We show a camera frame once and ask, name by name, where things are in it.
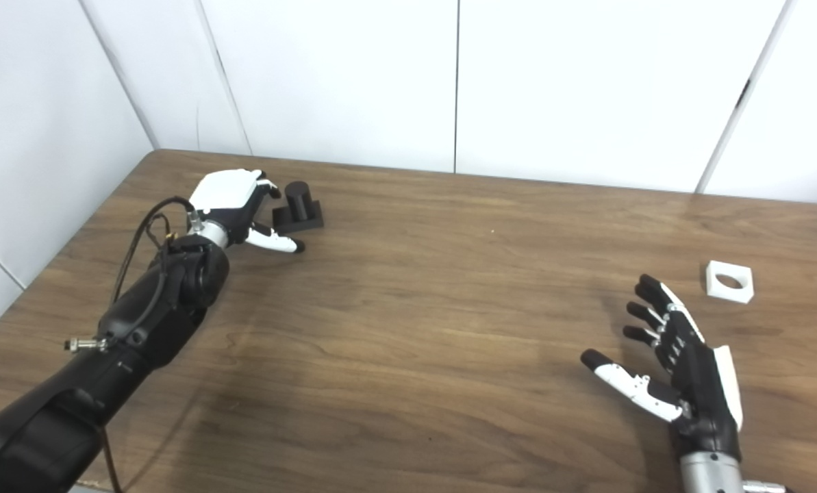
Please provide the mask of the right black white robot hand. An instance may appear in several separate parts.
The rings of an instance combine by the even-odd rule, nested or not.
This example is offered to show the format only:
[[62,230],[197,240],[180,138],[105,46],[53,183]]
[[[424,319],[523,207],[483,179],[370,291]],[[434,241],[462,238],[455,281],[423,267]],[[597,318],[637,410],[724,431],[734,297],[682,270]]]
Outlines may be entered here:
[[595,349],[585,350],[581,363],[634,405],[668,423],[677,457],[704,452],[741,461],[743,412],[729,347],[709,346],[683,301],[656,278],[640,275],[634,292],[642,302],[631,301],[625,308],[646,327],[625,325],[623,334],[652,350],[668,383]]

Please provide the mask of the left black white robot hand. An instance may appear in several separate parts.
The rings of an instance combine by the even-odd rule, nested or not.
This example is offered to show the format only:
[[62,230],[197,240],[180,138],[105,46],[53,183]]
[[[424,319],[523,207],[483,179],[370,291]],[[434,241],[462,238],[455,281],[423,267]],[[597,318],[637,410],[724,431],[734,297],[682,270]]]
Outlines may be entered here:
[[267,199],[280,199],[281,190],[261,170],[232,169],[205,175],[188,199],[188,233],[207,238],[220,249],[249,243],[259,249],[293,253],[305,244],[282,236],[255,221]]

